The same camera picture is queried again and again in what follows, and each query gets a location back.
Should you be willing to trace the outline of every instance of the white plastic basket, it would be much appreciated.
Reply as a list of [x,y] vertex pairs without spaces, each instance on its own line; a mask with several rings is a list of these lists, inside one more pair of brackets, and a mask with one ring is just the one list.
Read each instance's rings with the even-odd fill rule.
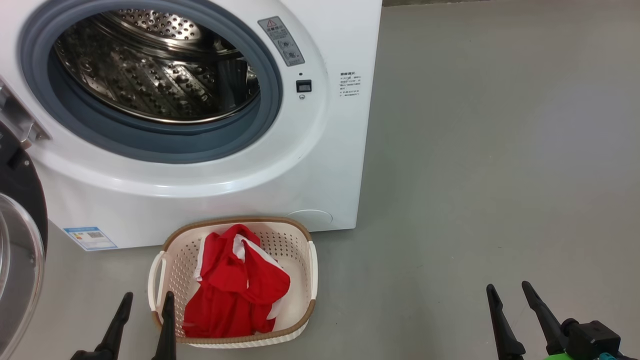
[[[291,277],[272,332],[239,338],[186,338],[182,330],[184,307],[200,286],[193,279],[200,240],[215,232],[224,233],[234,224],[244,224],[260,238],[261,247],[276,259]],[[156,275],[160,270],[159,288]],[[204,348],[246,348],[283,343],[297,338],[307,326],[316,305],[316,246],[309,232],[288,218],[228,218],[199,222],[175,231],[156,256],[148,279],[149,306],[153,319],[162,326],[161,311],[167,291],[175,296],[175,337],[177,343]]]

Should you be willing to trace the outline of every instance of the metal hinge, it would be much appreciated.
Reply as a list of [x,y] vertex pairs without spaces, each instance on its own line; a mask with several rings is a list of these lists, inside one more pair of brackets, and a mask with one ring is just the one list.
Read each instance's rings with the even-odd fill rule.
[[0,81],[0,121],[18,138],[23,149],[31,147],[35,141],[50,139],[42,126],[16,100],[11,90],[2,81]]

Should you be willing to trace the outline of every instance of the gray rubber seal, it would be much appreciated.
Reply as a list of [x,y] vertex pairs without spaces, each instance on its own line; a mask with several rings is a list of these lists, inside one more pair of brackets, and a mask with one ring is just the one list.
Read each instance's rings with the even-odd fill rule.
[[[178,13],[215,31],[238,48],[255,68],[260,94],[227,119],[193,126],[146,122],[102,104],[70,77],[52,47],[75,22],[122,8]],[[49,1],[27,21],[18,50],[27,84],[54,119],[96,146],[137,160],[197,163],[231,155],[269,129],[282,102],[280,72],[266,46],[237,17],[207,0]]]

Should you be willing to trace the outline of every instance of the red and white garment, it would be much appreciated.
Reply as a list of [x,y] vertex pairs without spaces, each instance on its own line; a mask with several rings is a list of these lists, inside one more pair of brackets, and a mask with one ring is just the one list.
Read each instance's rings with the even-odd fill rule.
[[211,233],[200,244],[182,328],[189,338],[231,338],[273,330],[291,280],[246,226]]

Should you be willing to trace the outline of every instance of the front-loading washing machine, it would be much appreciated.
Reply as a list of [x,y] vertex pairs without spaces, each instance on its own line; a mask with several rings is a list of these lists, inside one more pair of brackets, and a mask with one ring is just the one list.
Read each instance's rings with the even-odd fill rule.
[[84,249],[234,215],[355,226],[380,0],[1,8],[1,121]]

